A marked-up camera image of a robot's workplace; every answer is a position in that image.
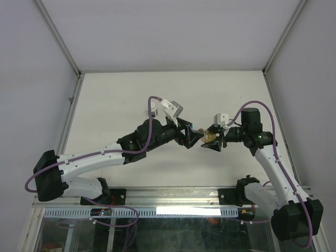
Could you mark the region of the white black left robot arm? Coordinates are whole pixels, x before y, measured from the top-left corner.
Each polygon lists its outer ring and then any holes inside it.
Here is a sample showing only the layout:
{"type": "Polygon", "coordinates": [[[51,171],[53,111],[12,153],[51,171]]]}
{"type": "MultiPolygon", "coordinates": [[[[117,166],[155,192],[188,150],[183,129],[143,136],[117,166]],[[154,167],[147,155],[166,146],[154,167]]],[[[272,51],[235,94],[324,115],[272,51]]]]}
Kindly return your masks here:
{"type": "Polygon", "coordinates": [[[177,123],[167,120],[165,125],[147,119],[134,132],[92,152],[56,155],[54,150],[46,151],[33,169],[38,199],[48,202],[61,196],[80,196],[104,204],[110,198],[107,181],[101,177],[83,178],[82,174],[137,162],[147,152],[171,141],[189,149],[202,137],[182,119],[177,123]]]}

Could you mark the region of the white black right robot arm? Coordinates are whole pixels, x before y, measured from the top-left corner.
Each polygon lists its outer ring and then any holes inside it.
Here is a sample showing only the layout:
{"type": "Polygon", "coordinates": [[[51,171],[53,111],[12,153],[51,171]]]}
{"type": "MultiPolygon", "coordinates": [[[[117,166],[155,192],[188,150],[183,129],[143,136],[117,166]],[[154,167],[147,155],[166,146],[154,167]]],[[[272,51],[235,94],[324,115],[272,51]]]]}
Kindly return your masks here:
{"type": "Polygon", "coordinates": [[[221,151],[228,143],[243,143],[262,166],[274,189],[268,192],[258,179],[250,175],[237,181],[235,189],[223,195],[232,205],[256,204],[270,219],[280,241],[318,234],[323,214],[322,203],[311,199],[282,162],[273,132],[263,130],[257,108],[240,111],[241,124],[230,127],[227,114],[217,114],[214,123],[203,134],[202,147],[221,151]]]}

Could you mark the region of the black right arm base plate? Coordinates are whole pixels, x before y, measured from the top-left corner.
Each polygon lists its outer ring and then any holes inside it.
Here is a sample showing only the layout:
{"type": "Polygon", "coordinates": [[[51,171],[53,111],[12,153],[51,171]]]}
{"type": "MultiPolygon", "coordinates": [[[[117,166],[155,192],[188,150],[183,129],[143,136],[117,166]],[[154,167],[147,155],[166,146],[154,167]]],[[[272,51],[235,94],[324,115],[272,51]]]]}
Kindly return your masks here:
{"type": "Polygon", "coordinates": [[[218,189],[219,205],[253,205],[253,202],[246,198],[245,194],[237,188],[218,189]]]}

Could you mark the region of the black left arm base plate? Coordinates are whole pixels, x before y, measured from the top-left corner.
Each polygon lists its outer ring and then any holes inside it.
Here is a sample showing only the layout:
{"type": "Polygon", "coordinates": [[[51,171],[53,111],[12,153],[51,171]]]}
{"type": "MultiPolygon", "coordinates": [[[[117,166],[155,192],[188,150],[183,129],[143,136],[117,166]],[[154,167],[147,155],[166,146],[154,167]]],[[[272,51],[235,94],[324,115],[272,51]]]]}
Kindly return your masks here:
{"type": "Polygon", "coordinates": [[[102,194],[92,201],[99,205],[125,205],[127,190],[125,188],[110,188],[108,194],[102,194]]]}

